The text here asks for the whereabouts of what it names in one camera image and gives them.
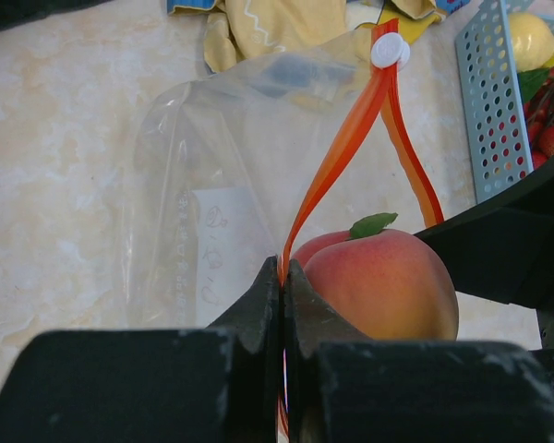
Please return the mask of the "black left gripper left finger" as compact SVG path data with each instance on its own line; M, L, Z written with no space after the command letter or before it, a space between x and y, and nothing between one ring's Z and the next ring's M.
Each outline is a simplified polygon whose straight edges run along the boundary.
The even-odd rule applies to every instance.
M268 257L250 288L211 323L234 337L224 440L275 442L280 394L280 286Z

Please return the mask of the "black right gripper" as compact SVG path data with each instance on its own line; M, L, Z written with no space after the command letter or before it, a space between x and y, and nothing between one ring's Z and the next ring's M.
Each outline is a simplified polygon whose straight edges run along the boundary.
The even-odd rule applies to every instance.
M455 289L536 311L541 348L532 351L554 392L554 155L523 180L418 233Z

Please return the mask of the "orange peach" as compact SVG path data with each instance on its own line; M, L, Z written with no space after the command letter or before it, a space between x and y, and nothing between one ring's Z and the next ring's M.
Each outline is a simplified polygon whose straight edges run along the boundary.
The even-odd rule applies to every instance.
M450 273L426 243L391 227L397 217L366 216L307 241L291 258L314 291L368 337L453 341L459 306Z

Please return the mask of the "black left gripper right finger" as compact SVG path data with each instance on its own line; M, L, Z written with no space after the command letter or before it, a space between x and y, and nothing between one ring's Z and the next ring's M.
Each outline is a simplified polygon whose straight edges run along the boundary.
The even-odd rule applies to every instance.
M319 347L369 337L341 317L311 286L298 261L290 262L283 290L287 429L291 442L324 442Z

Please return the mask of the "clear zip top bag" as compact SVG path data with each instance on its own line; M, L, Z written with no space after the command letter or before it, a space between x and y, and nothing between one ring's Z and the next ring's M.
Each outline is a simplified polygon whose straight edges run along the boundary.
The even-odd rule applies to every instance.
M268 256L284 277L307 241L379 210L403 170L427 227L437 195L408 136L392 19L263 55L161 94L124 184L123 288L133 326L194 326L226 311Z

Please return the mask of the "light blue plastic basket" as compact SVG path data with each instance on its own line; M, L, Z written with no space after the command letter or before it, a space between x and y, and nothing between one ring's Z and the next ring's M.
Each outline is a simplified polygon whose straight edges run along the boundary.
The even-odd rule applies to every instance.
M455 40L476 202L534 171L508 15L529 1L484 1Z

